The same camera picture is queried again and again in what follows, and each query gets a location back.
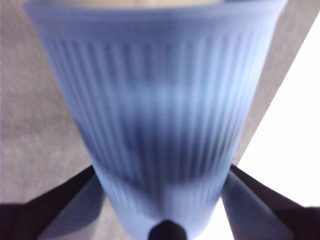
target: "textured surface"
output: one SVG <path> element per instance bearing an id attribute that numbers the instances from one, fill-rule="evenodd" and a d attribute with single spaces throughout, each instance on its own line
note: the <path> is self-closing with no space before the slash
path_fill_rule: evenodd
<path id="1" fill-rule="evenodd" d="M 90 164 L 39 40 L 20 0 L 1 4 L 1 200 L 27 201 Z M 281 84 L 315 15 L 318 0 L 291 0 L 274 42 L 240 142 L 242 155 Z M 110 204 L 103 208 L 99 239 L 129 239 Z"/>

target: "ribbed cup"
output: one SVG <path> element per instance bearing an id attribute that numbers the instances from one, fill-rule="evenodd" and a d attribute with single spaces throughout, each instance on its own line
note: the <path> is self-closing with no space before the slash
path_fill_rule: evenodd
<path id="1" fill-rule="evenodd" d="M 59 87 L 124 228 L 190 239 L 219 197 L 285 0 L 163 9 L 30 1 Z"/>

